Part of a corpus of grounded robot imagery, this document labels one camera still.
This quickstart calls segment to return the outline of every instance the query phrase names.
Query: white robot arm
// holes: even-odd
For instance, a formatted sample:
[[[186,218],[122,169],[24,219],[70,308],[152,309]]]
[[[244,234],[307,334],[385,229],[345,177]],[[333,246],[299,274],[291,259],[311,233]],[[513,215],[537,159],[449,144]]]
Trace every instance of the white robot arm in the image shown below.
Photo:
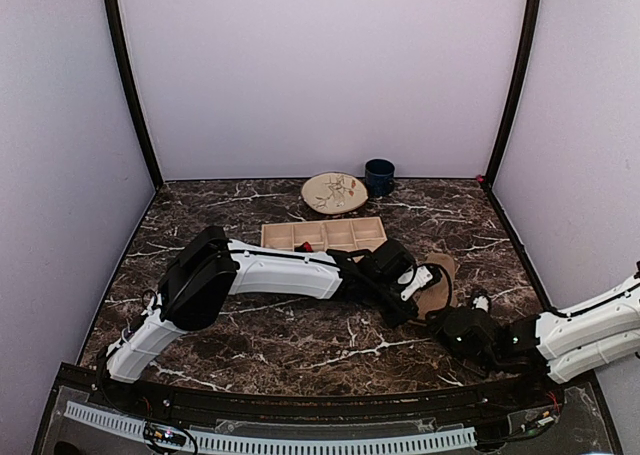
[[[138,320],[103,349],[99,366],[113,380],[135,382],[171,342],[212,325],[228,294],[367,298],[396,326],[415,319],[411,295],[443,274],[437,265],[418,267],[393,240],[373,253],[292,253],[228,240],[221,228],[210,227],[172,262]],[[426,328],[454,356],[486,369],[540,370],[563,383],[640,350],[639,274],[587,302],[508,326],[500,326],[486,310],[447,307]]]
[[[363,258],[356,263],[354,257]],[[326,300],[367,292],[382,306],[387,322],[397,325],[417,313],[409,301],[413,292],[440,280],[437,268],[432,270],[417,267],[392,240],[375,256],[368,250],[291,253],[228,240],[220,228],[210,227],[172,262],[138,320],[101,356],[111,379],[133,383],[171,342],[213,324],[228,294]]]

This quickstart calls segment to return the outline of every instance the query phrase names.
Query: lavender wall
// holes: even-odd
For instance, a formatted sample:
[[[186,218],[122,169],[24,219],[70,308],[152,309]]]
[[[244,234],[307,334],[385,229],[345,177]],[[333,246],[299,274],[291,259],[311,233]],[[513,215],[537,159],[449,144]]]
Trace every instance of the lavender wall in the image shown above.
[[[30,453],[153,188],[102,0],[0,0],[0,452]]]
[[[121,0],[167,179],[473,177],[525,0]]]
[[[542,0],[496,184],[552,301],[586,300],[640,259],[640,0]],[[640,453],[640,361],[598,371]]]

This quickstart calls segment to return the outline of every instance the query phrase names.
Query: dark marble tabletop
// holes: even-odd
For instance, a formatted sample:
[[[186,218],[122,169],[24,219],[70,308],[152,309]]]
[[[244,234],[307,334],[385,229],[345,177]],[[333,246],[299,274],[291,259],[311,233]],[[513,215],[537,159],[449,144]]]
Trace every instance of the dark marble tabletop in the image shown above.
[[[81,365],[116,340],[142,310],[167,263],[208,225],[259,245],[264,223],[326,219],[300,197],[303,180],[173,182],[159,192],[98,313]],[[398,180],[396,190],[349,214],[380,216],[387,236],[418,261],[429,252],[458,264],[455,293],[489,291],[501,322],[541,310],[507,234],[471,180]],[[489,380],[503,378],[492,374]],[[354,303],[285,295],[230,295],[214,326],[186,335],[151,363],[143,379],[205,390],[275,395],[371,395],[468,386],[461,367],[424,329],[387,328]]]

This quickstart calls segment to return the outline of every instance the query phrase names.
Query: ceramic plate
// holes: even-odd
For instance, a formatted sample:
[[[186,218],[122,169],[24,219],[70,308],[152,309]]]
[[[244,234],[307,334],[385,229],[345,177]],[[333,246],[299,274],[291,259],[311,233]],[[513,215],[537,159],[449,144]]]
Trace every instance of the ceramic plate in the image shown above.
[[[302,198],[316,212],[338,215],[361,207],[367,201],[367,188],[346,173],[321,173],[302,186]]]

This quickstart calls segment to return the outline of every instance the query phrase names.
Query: black cable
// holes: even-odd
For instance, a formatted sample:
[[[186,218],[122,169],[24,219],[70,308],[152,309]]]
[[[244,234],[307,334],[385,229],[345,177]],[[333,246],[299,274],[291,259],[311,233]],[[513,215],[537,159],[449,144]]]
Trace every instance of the black cable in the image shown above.
[[[544,433],[548,432],[551,427],[555,425],[554,423],[549,423],[537,429],[527,430],[525,432],[520,433],[512,433],[502,438],[495,439],[478,439],[478,446],[481,445],[493,445],[498,443],[514,443],[514,442],[526,442],[527,440],[532,440],[537,438]]]
[[[425,316],[425,320],[420,320],[418,318],[411,319],[411,321],[416,325],[422,325],[427,327],[427,326],[431,326],[431,322],[434,322],[439,316],[451,310],[452,308],[451,302],[453,301],[453,280],[451,280],[451,275],[449,275],[449,272],[447,272],[447,270],[438,263],[424,263],[420,266],[421,267],[426,266],[430,271],[433,271],[434,269],[438,270],[440,273],[444,275],[444,278],[447,280],[447,290],[448,290],[447,303],[445,303],[444,307],[439,308],[438,310],[431,310],[430,312],[428,312]]]
[[[367,286],[369,286],[370,288],[372,288],[374,291],[376,291],[377,293],[379,293],[380,295],[382,295],[382,297],[399,313],[401,313],[404,317],[407,318],[407,320],[411,320],[413,322],[416,322],[418,324],[421,325],[425,325],[425,321],[420,320],[418,317],[412,317],[410,315],[408,315],[406,313],[406,311],[403,309],[403,307],[399,306],[398,302],[392,297],[390,296],[382,287],[380,287],[379,284],[377,284],[376,282],[374,282],[373,280],[371,280],[369,277],[363,275],[357,268],[354,269],[349,269],[348,267],[345,266],[340,266],[335,262],[328,262],[326,260],[319,260],[317,258],[312,258],[309,255],[302,255],[302,254],[290,254],[290,253],[272,253],[272,252],[262,252],[260,250],[253,250],[253,249],[233,249],[233,250],[227,250],[227,252],[230,255],[233,254],[241,254],[241,253],[249,253],[251,255],[263,255],[263,256],[267,256],[267,257],[275,257],[275,258],[286,258],[286,259],[290,259],[290,260],[302,260],[304,261],[305,259],[308,259],[309,262],[314,262],[314,263],[318,263],[320,265],[325,265],[325,266],[329,266],[329,267],[334,267],[337,268],[338,270],[344,270],[347,273],[353,275],[354,277],[358,278],[359,280],[363,281]],[[349,255],[350,259],[353,259],[354,257],[359,257],[362,255],[370,255],[371,251],[370,250],[357,250],[354,252],[346,252]],[[439,309],[439,310],[433,310],[431,312],[429,312],[429,318],[435,318],[436,316],[438,316],[439,314],[441,314],[442,312],[444,312],[445,310],[447,310],[450,305],[451,305],[451,301],[453,300],[453,281],[451,280],[451,276],[449,275],[449,272],[447,272],[447,270],[440,264],[438,263],[424,263],[420,266],[416,266],[416,269],[414,270],[414,277],[415,277],[415,273],[417,272],[417,269],[421,266],[426,266],[427,268],[431,267],[431,268],[435,268],[436,270],[439,270],[444,277],[447,279],[447,285],[448,285],[448,295],[447,295],[447,303],[446,305]]]
[[[198,455],[198,442],[197,442],[196,438],[195,438],[193,435],[191,435],[191,432],[189,432],[188,430],[186,430],[186,429],[184,429],[184,428],[176,427],[175,425],[171,425],[170,423],[166,423],[166,422],[162,422],[162,421],[154,421],[154,420],[149,420],[149,419],[145,419],[145,421],[146,421],[147,423],[149,423],[149,422],[157,423],[158,425],[163,425],[163,426],[165,426],[165,427],[170,427],[170,428],[173,428],[174,430],[177,430],[178,432],[182,432],[182,433],[184,433],[184,434],[187,436],[187,438],[191,441],[191,443],[193,444],[193,452],[191,452],[191,453],[192,453],[192,455]],[[162,452],[160,452],[160,453],[165,453],[165,452],[167,452],[167,451],[171,451],[171,450],[173,450],[173,449],[168,449],[168,448],[166,448],[166,447],[161,447],[161,446],[160,446],[160,445],[158,445],[158,444],[156,443],[156,441],[155,441],[155,440],[153,440],[153,439],[151,439],[151,440],[149,440],[149,441],[151,442],[151,444],[152,444],[154,447],[159,448],[160,450],[162,450]]]
[[[155,297],[156,296],[156,291],[154,289],[152,289],[152,288],[147,288],[145,291],[143,291],[140,294],[140,303],[142,303],[142,308],[143,309],[146,309],[147,305],[148,305],[148,303],[145,301],[145,296],[147,294],[151,294],[152,297]]]
[[[458,360],[455,357],[451,357],[451,359],[454,362],[456,362],[460,367],[462,367],[463,369],[469,371],[470,373],[473,373],[476,377],[478,377],[478,378],[480,378],[482,380],[485,380],[489,376],[488,373],[483,373],[480,370],[476,370],[475,368],[471,368],[471,367],[465,365],[463,362],[461,362],[460,360]]]
[[[552,314],[554,314],[556,317],[560,317],[560,318],[571,318],[571,317],[577,317],[579,315],[584,315],[585,313],[589,313],[591,310],[595,310],[596,308],[600,308],[603,305],[606,305],[609,302],[613,302],[614,300],[617,300],[618,298],[622,298],[622,297],[626,297],[628,293],[633,292],[635,289],[637,289],[638,287],[640,287],[640,283],[636,283],[633,287],[626,289],[624,292],[620,292],[616,295],[612,295],[611,297],[602,300],[601,302],[598,302],[594,305],[591,305],[590,307],[586,307],[583,308],[582,310],[578,310],[576,312],[570,312],[570,313],[564,313],[561,312],[560,310],[558,310],[555,307],[549,307],[549,312],[551,312]]]

